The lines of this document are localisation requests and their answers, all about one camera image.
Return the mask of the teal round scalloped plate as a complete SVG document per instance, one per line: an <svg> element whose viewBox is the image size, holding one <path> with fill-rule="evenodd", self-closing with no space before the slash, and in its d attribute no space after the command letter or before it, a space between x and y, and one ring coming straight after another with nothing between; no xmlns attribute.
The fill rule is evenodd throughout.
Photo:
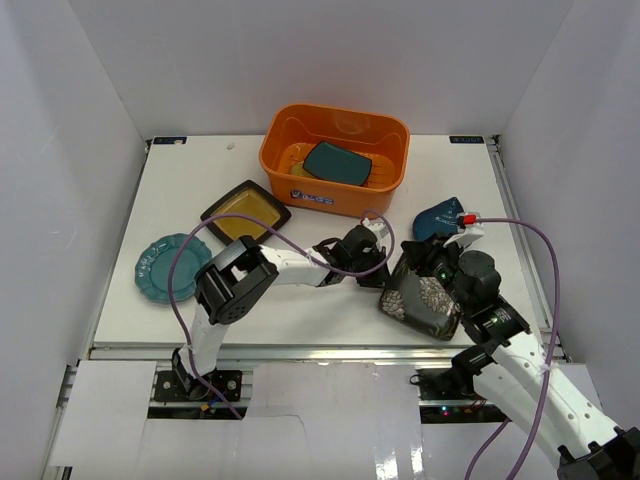
<svg viewBox="0 0 640 480"><path fill-rule="evenodd" d="M135 285L149 301L169 305L168 276L172 262L187 235L176 233L151 243L140 255L134 273ZM196 291L195 275L212 259L211 250L194 237L175 267L173 292L176 302L191 298Z"/></svg>

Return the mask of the small yellow square dish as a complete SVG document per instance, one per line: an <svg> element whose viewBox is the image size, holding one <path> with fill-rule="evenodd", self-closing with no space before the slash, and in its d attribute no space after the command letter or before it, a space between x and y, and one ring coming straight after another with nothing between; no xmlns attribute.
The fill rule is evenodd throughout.
<svg viewBox="0 0 640 480"><path fill-rule="evenodd" d="M289 170L289 174L292 176L298 176L303 178L314 178L314 175L312 175L311 173L309 173L304 169L303 162L294 163Z"/></svg>

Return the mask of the black floral square plate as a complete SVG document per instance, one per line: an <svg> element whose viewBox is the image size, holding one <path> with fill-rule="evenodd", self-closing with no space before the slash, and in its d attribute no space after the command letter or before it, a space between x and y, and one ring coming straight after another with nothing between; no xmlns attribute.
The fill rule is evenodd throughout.
<svg viewBox="0 0 640 480"><path fill-rule="evenodd" d="M460 306L433 276L419 276L402 254L378 303L379 309L413 330L450 341L459 326Z"/></svg>

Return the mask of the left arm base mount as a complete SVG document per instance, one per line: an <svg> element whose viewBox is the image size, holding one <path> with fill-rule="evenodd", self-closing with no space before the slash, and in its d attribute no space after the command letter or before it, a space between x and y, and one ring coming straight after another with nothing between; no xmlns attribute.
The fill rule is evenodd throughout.
<svg viewBox="0 0 640 480"><path fill-rule="evenodd" d="M242 397L241 370L215 369L203 374L205 381L235 405ZM197 378L191 377L180 359L179 350L172 352L171 368L157 372L151 397L151 418L239 420L245 407L235 407L235 415L220 396Z"/></svg>

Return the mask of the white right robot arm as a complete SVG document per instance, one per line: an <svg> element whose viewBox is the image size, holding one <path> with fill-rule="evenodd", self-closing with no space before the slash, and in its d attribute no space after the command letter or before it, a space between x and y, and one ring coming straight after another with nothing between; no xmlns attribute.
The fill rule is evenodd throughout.
<svg viewBox="0 0 640 480"><path fill-rule="evenodd" d="M639 431L623 429L548 363L524 318L501 296L494 259L434 236L405 241L409 269L435 281L462 313L473 346L449 371L461 397L480 395L501 410L555 466L560 479L636 479Z"/></svg>

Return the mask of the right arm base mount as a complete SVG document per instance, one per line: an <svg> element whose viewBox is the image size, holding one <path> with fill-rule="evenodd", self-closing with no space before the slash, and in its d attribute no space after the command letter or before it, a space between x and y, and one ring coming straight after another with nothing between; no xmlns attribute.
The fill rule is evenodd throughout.
<svg viewBox="0 0 640 480"><path fill-rule="evenodd" d="M478 395L470 378L451 364L417 368L409 383L418 389L423 424L500 423L506 416L492 402Z"/></svg>

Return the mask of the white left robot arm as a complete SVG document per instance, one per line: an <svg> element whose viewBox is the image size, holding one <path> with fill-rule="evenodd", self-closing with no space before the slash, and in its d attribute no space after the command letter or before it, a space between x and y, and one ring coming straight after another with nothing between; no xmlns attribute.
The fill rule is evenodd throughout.
<svg viewBox="0 0 640 480"><path fill-rule="evenodd" d="M193 401L207 396L229 326L272 286L322 288L350 276L362 287L383 287L389 270L382 242L393 237L383 222L365 219L344 238L300 252L263 246L249 236L231 243L195 275L194 320L185 345L172 355L177 387Z"/></svg>

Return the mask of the blue leaf-shaped plate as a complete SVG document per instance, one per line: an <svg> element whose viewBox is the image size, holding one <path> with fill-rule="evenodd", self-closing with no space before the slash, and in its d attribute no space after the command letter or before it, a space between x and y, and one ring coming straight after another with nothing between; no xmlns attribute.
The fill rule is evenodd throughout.
<svg viewBox="0 0 640 480"><path fill-rule="evenodd" d="M421 211L412 223L413 239L424 241L434 234L456 234L457 216L463 212L463 206L457 197L451 197Z"/></svg>

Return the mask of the dark teal square plate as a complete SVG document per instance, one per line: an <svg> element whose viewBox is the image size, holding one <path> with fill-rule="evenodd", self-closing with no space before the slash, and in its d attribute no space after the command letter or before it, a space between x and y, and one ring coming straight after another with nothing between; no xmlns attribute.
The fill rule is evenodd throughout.
<svg viewBox="0 0 640 480"><path fill-rule="evenodd" d="M372 166L371 159L328 142L314 146L302 163L319 180L358 187L367 182Z"/></svg>

